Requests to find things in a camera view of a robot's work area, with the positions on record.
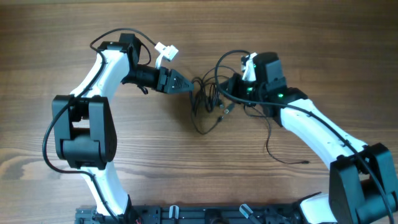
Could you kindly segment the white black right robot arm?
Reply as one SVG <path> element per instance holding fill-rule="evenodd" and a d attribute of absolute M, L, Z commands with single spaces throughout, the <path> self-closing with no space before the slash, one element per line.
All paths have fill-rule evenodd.
<path fill-rule="evenodd" d="M 216 82 L 218 91 L 245 106 L 261 106 L 262 115 L 300 138 L 327 166 L 329 191 L 308 196 L 289 217 L 275 208 L 262 222 L 372 223 L 392 220 L 397 211 L 397 175 L 392 154 L 342 130 L 298 88 L 287 85 L 274 52 L 242 51 L 241 73 Z"/>

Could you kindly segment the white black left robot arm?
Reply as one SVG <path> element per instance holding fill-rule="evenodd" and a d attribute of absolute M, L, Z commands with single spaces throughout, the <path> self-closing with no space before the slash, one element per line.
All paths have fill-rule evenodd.
<path fill-rule="evenodd" d="M 68 162 L 70 174 L 80 174 L 95 198 L 96 206 L 78 208 L 75 223 L 142 223 L 130 196 L 123 189 L 113 159 L 117 135 L 109 102 L 120 84 L 137 85 L 144 94 L 149 89 L 165 94 L 186 93 L 193 84 L 174 69 L 161 65 L 171 61 L 178 49 L 173 45 L 154 43 L 159 53 L 154 67 L 139 62 L 144 44 L 137 38 L 138 30 L 122 28 L 117 42 L 102 42 L 90 47 L 97 59 L 86 78 L 68 95 L 57 95 L 52 102 L 53 120 L 46 130 L 42 153 L 45 163 L 49 134 L 54 133 L 55 150 Z"/>

